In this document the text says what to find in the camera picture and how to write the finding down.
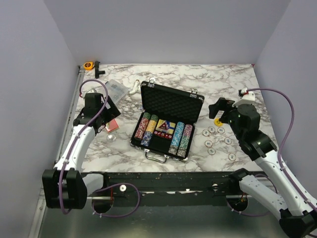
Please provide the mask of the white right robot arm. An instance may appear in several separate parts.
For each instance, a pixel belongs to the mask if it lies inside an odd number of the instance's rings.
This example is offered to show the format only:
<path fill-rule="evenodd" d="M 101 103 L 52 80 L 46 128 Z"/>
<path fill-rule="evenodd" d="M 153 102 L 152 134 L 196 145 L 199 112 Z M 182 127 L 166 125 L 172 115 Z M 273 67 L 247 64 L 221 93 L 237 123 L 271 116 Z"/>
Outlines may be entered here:
<path fill-rule="evenodd" d="M 317 200 L 291 173 L 271 138 L 260 131 L 260 114 L 251 104 L 234 105 L 234 101 L 219 98 L 209 106 L 214 119 L 223 111 L 220 122 L 230 125 L 242 151 L 250 157 L 272 181 L 275 193 L 246 169 L 230 174 L 228 189 L 233 194 L 244 192 L 268 209 L 290 238 L 303 238 L 317 228 Z"/>

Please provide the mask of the yellow big blind button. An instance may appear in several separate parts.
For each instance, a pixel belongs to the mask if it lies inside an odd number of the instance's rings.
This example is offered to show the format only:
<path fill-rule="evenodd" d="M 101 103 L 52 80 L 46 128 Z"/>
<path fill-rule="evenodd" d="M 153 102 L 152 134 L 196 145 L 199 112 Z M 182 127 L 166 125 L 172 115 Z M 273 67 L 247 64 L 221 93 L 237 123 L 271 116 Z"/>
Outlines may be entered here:
<path fill-rule="evenodd" d="M 214 119 L 214 124 L 215 124 L 216 126 L 222 126 L 222 125 L 223 125 L 223 123 L 219 120 L 219 118 L 215 118 L 215 119 Z"/>

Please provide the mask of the red playing card deck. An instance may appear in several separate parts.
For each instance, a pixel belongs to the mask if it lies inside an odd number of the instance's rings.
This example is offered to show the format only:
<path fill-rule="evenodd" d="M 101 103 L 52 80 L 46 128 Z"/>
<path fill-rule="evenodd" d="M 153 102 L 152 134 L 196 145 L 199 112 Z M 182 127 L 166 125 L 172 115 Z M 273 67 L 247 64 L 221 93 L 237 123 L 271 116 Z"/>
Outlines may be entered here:
<path fill-rule="evenodd" d="M 117 129 L 119 129 L 119 126 L 116 122 L 115 119 L 111 120 L 110 122 L 108 122 L 105 126 L 105 129 L 107 131 L 107 133 L 111 133 L 113 131 L 116 131 Z"/>

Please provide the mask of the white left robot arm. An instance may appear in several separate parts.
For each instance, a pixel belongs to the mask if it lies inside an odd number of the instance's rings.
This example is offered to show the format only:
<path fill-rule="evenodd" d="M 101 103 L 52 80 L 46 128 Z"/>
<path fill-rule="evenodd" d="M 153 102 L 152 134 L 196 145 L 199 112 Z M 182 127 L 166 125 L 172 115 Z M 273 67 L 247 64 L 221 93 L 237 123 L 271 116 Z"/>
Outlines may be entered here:
<path fill-rule="evenodd" d="M 120 115 L 111 97 L 101 93 L 87 93 L 84 107 L 73 121 L 71 139 L 53 169 L 42 175 L 48 208 L 83 209 L 87 197 L 96 192 L 104 196 L 110 184 L 100 174 L 81 175 L 82 164 L 90 144 L 99 130 Z"/>

